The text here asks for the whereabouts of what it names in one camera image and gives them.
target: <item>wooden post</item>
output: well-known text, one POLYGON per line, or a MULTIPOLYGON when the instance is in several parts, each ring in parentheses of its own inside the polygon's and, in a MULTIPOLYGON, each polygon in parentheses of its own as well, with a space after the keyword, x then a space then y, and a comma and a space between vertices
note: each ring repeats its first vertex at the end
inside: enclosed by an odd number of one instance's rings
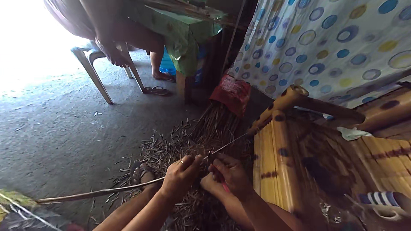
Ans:
POLYGON ((194 84, 194 76, 185 76, 183 73, 176 71, 177 78, 177 94, 180 96, 184 103, 191 102, 191 90, 194 84))

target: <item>person's left hand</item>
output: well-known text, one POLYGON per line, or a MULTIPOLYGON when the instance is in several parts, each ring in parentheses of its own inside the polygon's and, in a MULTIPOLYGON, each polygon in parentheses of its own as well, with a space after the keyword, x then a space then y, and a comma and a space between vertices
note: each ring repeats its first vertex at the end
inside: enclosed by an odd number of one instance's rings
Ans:
POLYGON ((197 177, 202 161, 203 157, 197 155, 196 158, 185 156, 172 163, 167 169, 166 178, 159 193, 175 202, 181 200, 197 177))

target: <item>polka dot curtain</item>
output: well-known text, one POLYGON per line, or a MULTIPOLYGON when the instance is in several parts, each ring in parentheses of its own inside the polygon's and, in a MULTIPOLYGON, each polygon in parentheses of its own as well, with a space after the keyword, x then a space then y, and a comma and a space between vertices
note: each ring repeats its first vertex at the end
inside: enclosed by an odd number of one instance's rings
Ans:
POLYGON ((353 108, 410 67, 410 0, 260 0, 229 74, 274 99, 297 84, 353 108))

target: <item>flip-flop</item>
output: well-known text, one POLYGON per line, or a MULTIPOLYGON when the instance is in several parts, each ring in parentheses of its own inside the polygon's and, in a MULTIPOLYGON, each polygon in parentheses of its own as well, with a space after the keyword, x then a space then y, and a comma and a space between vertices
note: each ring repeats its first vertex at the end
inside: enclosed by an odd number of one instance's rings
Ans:
POLYGON ((130 185, 138 185, 141 183, 141 178, 143 177, 144 174, 146 174, 147 172, 151 172, 154 174, 154 169, 144 165, 141 166, 141 162, 140 161, 136 161, 133 166, 130 169, 130 185), (134 175, 134 171, 137 169, 137 178, 133 178, 134 175))
POLYGON ((150 94, 156 94, 156 95, 167 95, 170 93, 169 90, 164 89, 161 86, 156 86, 156 87, 145 87, 144 90, 146 90, 146 93, 150 93, 150 94))

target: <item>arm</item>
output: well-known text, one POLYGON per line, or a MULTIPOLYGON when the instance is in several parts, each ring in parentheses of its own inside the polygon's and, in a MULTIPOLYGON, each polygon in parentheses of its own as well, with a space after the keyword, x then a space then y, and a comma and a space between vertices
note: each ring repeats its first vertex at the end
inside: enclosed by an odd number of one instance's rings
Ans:
POLYGON ((191 188, 197 177, 202 156, 185 156, 169 166, 161 189, 151 201, 134 217, 123 231, 152 230, 163 226, 175 203, 180 201, 191 188))
POLYGON ((224 176, 227 186, 240 201, 256 231, 273 230, 273 227, 279 231, 304 230, 300 220, 278 206, 271 208, 254 191, 240 161, 218 154, 213 165, 224 176))

